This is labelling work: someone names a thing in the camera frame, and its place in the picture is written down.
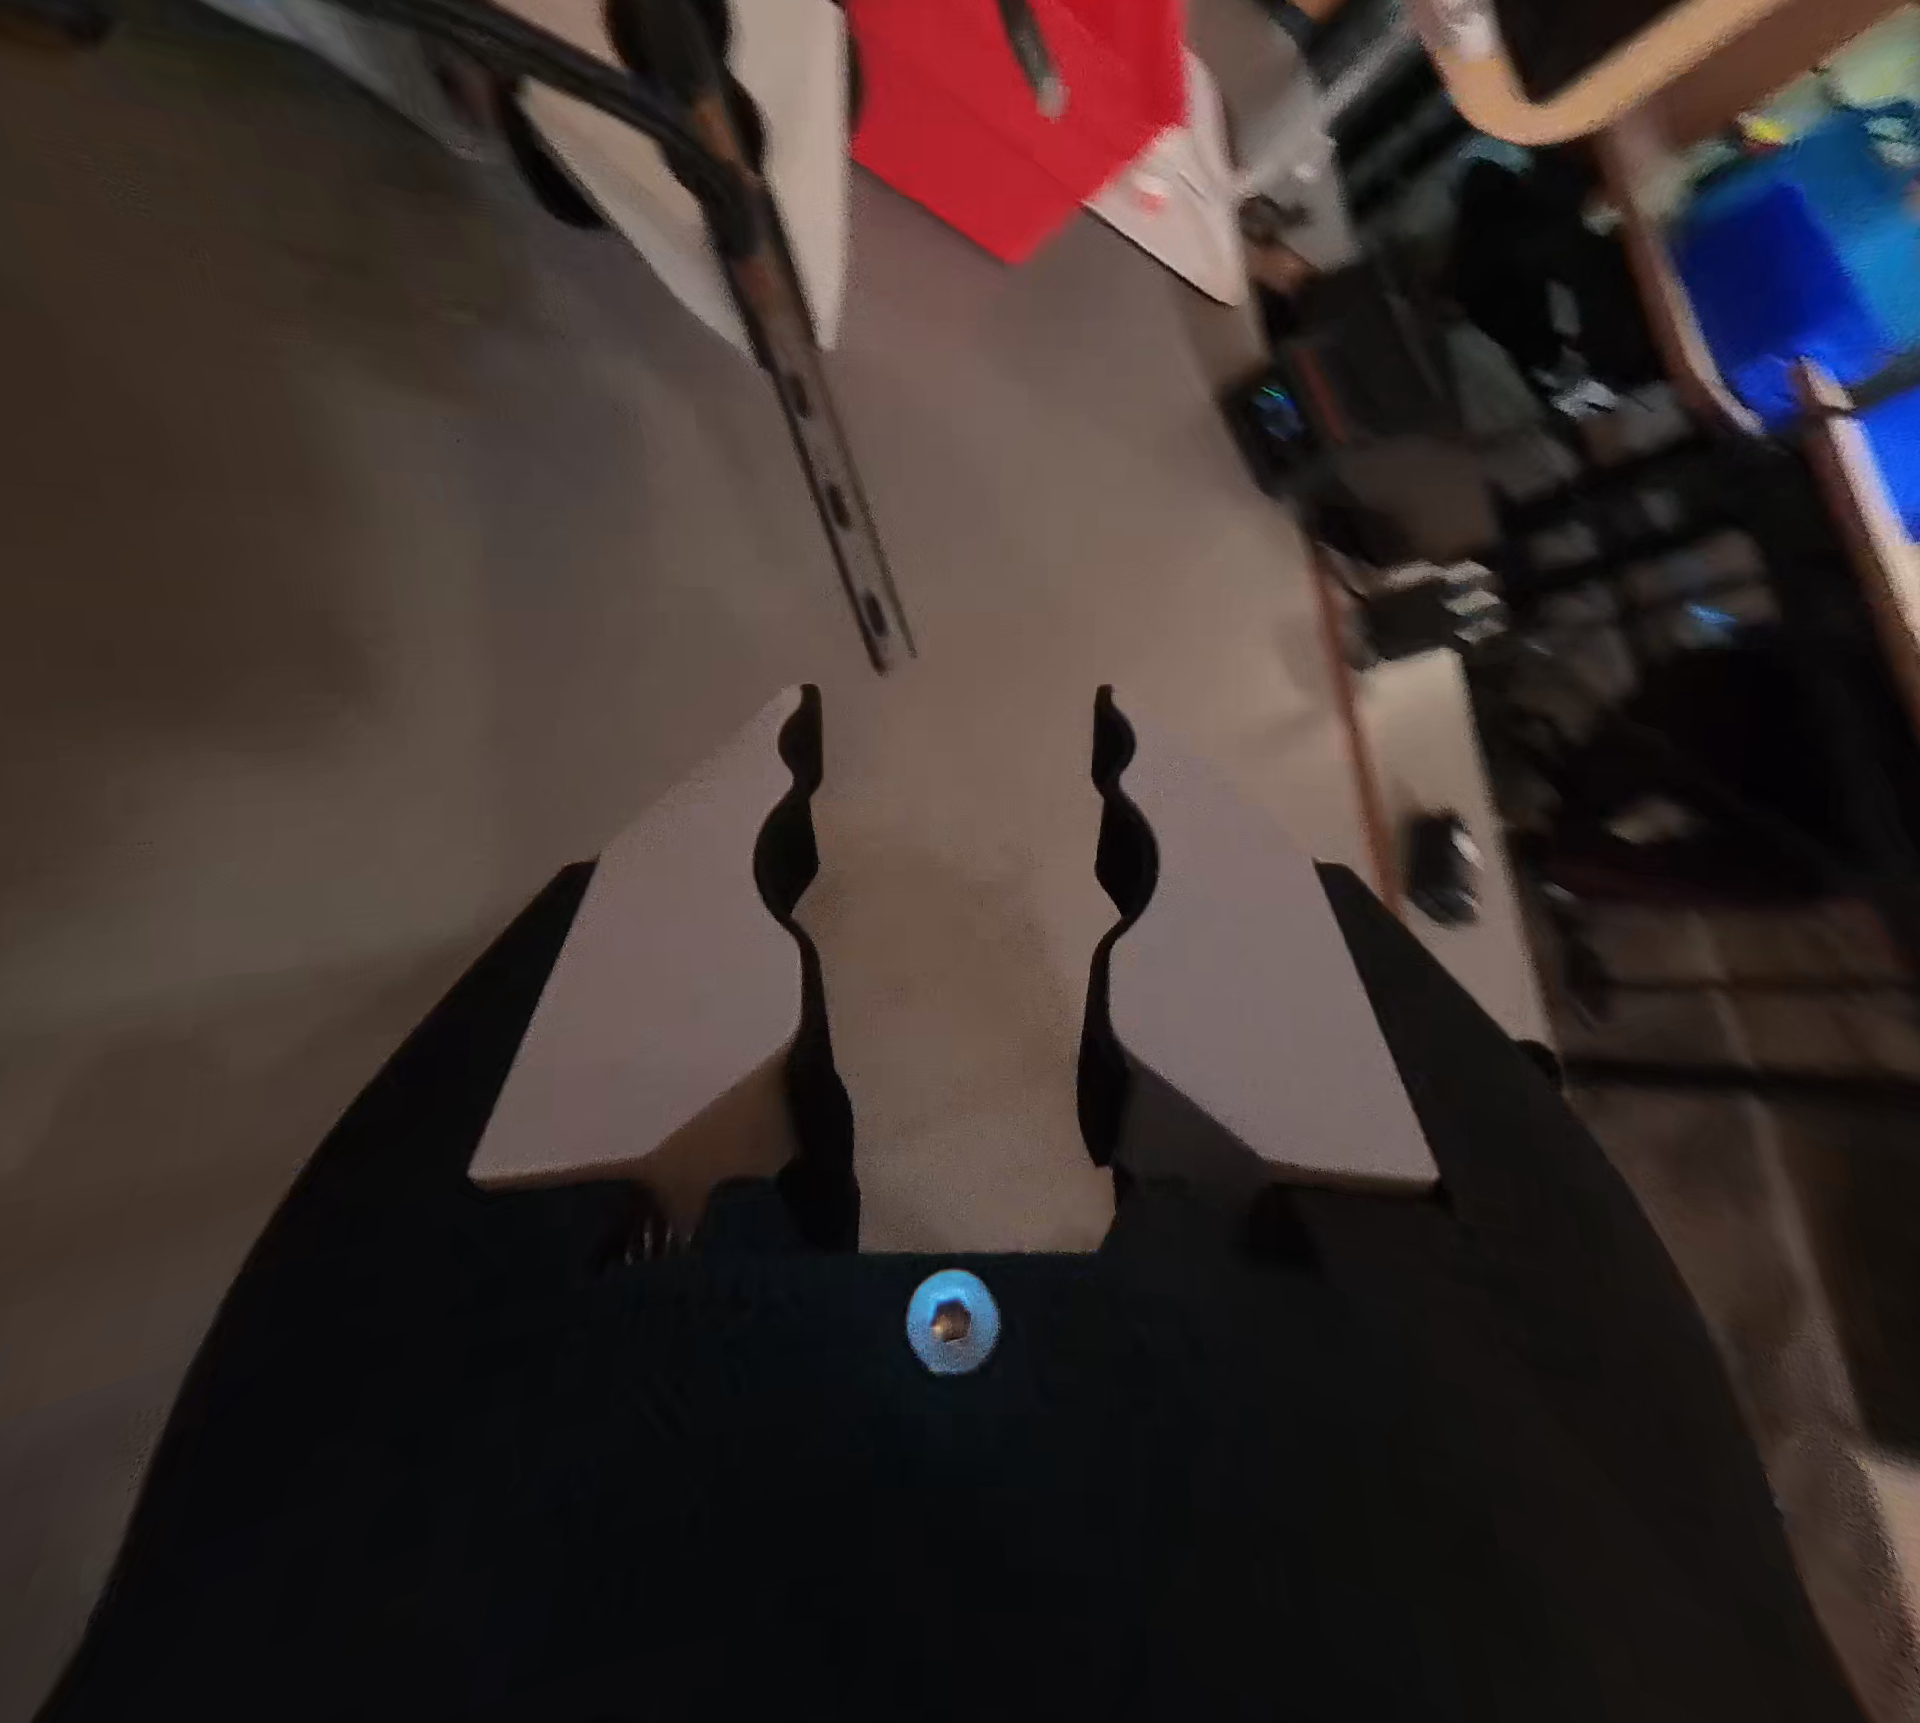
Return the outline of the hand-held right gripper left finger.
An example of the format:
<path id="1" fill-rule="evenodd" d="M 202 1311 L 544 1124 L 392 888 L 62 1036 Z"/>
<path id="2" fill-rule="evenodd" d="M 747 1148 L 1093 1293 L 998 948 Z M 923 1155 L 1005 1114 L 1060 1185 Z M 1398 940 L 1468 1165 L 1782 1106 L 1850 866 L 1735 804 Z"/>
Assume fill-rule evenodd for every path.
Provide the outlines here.
<path id="1" fill-rule="evenodd" d="M 801 914 L 823 780 L 823 692 L 788 686 L 593 860 L 476 1187 L 636 1183 L 690 1231 L 723 1183 L 766 1177 L 808 1245 L 857 1249 L 852 1098 Z"/>

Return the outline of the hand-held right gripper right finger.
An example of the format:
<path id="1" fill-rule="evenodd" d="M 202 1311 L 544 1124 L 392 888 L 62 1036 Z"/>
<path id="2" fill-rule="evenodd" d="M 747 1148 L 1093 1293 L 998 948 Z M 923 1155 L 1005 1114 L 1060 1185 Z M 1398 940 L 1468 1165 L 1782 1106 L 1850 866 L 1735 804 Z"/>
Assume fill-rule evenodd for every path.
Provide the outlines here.
<path id="1" fill-rule="evenodd" d="M 1094 878 L 1076 1118 L 1116 1177 L 1433 1191 L 1438 1161 L 1322 868 L 1215 766 L 1093 706 Z"/>

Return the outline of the grey usb hub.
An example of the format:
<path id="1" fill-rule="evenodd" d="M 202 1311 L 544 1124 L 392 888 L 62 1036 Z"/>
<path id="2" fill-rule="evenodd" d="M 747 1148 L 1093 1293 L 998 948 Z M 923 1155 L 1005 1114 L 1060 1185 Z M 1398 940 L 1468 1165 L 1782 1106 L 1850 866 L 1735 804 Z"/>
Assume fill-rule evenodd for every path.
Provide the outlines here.
<path id="1" fill-rule="evenodd" d="M 916 656 L 900 588 L 862 484 L 828 360 L 819 344 L 787 224 L 753 158 L 744 110 L 715 82 L 690 112 L 704 150 L 728 180 L 728 214 L 710 234 L 749 348 L 787 426 L 844 600 L 874 674 L 893 676 Z"/>

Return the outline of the small black box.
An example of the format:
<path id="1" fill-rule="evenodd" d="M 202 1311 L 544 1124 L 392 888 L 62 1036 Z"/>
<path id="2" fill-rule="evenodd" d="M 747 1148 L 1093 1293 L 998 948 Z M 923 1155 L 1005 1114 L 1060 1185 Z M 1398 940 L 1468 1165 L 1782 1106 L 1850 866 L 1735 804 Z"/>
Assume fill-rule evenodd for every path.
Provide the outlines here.
<path id="1" fill-rule="evenodd" d="M 1440 928 L 1482 920 L 1482 854 L 1468 820 L 1454 810 L 1416 810 L 1405 820 L 1405 896 Z"/>

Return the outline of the large red bin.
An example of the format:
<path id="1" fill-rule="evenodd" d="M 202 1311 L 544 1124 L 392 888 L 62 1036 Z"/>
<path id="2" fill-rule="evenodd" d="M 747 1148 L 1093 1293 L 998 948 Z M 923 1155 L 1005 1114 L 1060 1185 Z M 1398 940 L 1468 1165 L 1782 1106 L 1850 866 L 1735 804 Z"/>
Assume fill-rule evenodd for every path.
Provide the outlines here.
<path id="1" fill-rule="evenodd" d="M 1189 110 L 1187 0 L 1026 0 L 1067 88 L 1039 110 L 997 0 L 848 0 L 857 162 L 1021 264 Z"/>

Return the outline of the black power station with display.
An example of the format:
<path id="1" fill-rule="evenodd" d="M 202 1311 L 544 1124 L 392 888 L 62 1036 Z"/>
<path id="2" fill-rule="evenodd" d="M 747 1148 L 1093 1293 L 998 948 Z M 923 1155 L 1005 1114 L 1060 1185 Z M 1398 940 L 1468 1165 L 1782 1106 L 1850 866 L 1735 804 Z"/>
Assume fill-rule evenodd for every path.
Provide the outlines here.
<path id="1" fill-rule="evenodd" d="M 1263 494 L 1285 502 L 1331 474 L 1333 434 L 1285 362 L 1269 360 L 1231 382 L 1216 410 Z"/>

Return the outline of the blue bin stack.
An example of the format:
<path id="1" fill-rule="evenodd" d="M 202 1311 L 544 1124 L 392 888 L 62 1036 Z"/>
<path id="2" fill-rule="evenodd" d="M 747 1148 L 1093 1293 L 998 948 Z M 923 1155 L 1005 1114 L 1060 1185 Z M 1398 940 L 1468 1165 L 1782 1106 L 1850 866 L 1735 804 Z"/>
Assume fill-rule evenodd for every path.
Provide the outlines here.
<path id="1" fill-rule="evenodd" d="M 1798 408 L 1794 368 L 1855 388 L 1917 348 L 1917 166 L 1844 110 L 1720 172 L 1668 234 L 1726 390 L 1765 426 Z"/>

